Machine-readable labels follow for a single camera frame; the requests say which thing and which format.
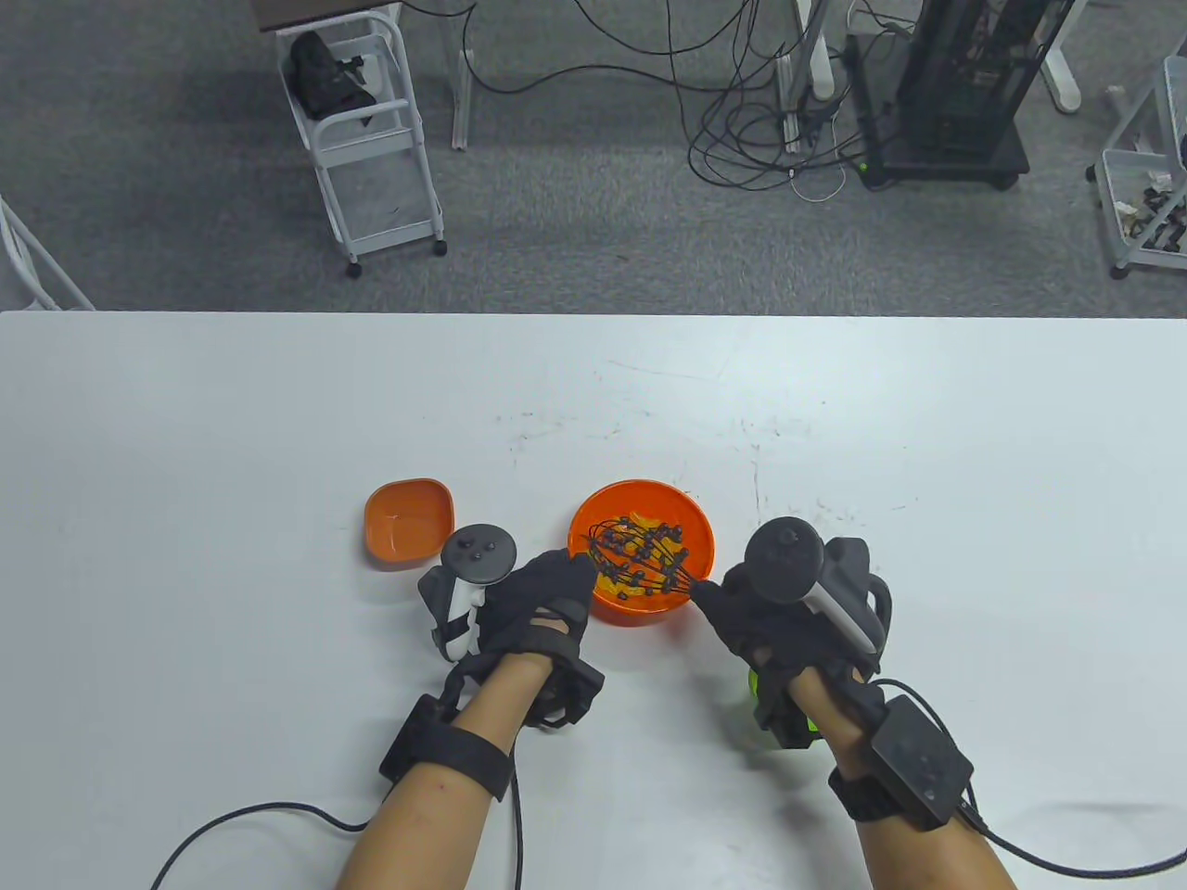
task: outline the orange bowl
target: orange bowl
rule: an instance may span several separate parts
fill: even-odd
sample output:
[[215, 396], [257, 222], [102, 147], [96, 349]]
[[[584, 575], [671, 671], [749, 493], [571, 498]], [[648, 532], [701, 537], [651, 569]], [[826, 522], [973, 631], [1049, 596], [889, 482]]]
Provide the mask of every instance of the orange bowl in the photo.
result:
[[[569, 553], [589, 553], [590, 529], [631, 514], [640, 520], [679, 527], [680, 546], [688, 551], [684, 570], [697, 580], [709, 578], [713, 571], [716, 543], [704, 511], [679, 489], [652, 479], [626, 479], [590, 495], [569, 527]], [[601, 617], [615, 623], [648, 623], [688, 602], [685, 593], [627, 596], [623, 599], [622, 595], [610, 592], [609, 586], [609, 579], [598, 576], [594, 603]]]
[[423, 562], [453, 534], [453, 496], [437, 479], [388, 483], [367, 500], [363, 527], [380, 562]]

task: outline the table leg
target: table leg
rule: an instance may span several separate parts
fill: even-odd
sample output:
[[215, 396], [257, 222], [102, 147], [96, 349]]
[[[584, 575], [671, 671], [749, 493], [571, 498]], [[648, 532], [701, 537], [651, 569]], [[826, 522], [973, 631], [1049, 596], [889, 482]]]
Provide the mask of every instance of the table leg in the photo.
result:
[[[795, 15], [796, 36], [802, 36], [802, 39], [796, 50], [775, 59], [775, 85], [779, 110], [783, 116], [783, 148], [789, 154], [795, 154], [800, 151], [800, 122], [795, 116], [795, 108], [808, 82], [815, 84], [814, 91], [818, 98], [832, 96], [836, 85], [832, 80], [832, 66], [829, 64], [829, 50], [824, 45], [824, 21], [829, 13], [829, 0], [814, 0], [814, 2], [794, 0], [792, 12]], [[812, 47], [811, 51], [805, 50], [807, 46]], [[824, 70], [820, 57], [824, 59]]]
[[[812, 0], [795, 0], [799, 13], [799, 21], [807, 21], [812, 17]], [[824, 33], [812, 44], [812, 95], [821, 102], [832, 98], [837, 89], [837, 81], [832, 76], [832, 64], [829, 62], [829, 47], [824, 43]]]
[[470, 145], [470, 103], [474, 95], [474, 50], [462, 49], [459, 19], [437, 19], [437, 33], [445, 55], [445, 72], [453, 94], [453, 138], [451, 145], [464, 152]]
[[1055, 102], [1055, 107], [1064, 114], [1075, 114], [1080, 110], [1080, 102], [1083, 101], [1080, 88], [1075, 83], [1072, 69], [1067, 65], [1067, 58], [1064, 56], [1064, 39], [1075, 27], [1075, 21], [1080, 18], [1087, 4], [1088, 0], [1075, 0], [1071, 12], [1067, 13], [1067, 18], [1064, 20], [1064, 26], [1055, 34], [1055, 39], [1042, 63], [1042, 78], [1047, 83], [1047, 89]]

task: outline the orange lid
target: orange lid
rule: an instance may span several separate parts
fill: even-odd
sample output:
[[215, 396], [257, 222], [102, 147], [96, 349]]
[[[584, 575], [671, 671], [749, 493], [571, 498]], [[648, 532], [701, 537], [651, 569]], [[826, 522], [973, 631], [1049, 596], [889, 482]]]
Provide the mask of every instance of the orange lid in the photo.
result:
[[453, 534], [453, 496], [437, 479], [388, 483], [367, 500], [363, 527], [380, 562], [421, 562]]

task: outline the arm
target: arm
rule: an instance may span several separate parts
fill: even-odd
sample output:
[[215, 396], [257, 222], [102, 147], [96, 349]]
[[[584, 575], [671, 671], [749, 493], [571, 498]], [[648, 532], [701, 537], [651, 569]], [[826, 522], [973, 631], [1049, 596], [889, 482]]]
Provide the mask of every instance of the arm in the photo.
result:
[[[453, 725], [510, 754], [552, 673], [544, 655], [506, 655]], [[347, 860], [337, 890], [463, 890], [490, 794], [474, 780], [418, 763], [392, 790]]]
[[[829, 743], [842, 777], [865, 775], [864, 733], [833, 701], [817, 669], [792, 680], [788, 692]], [[1017, 890], [989, 841], [960, 818], [922, 832], [891, 816], [859, 822], [857, 837], [875, 890]]]

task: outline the whisk wire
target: whisk wire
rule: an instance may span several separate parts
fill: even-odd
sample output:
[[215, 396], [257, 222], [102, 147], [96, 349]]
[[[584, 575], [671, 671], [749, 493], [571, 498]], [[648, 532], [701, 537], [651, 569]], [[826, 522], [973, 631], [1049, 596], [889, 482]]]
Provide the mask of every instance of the whisk wire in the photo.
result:
[[[683, 595], [697, 579], [684, 567], [688, 559], [681, 543], [679, 526], [658, 525], [648, 528], [630, 516], [604, 520], [592, 526], [586, 535], [589, 554], [598, 573], [614, 584], [623, 585], [636, 596]], [[620, 592], [620, 598], [629, 595]]]

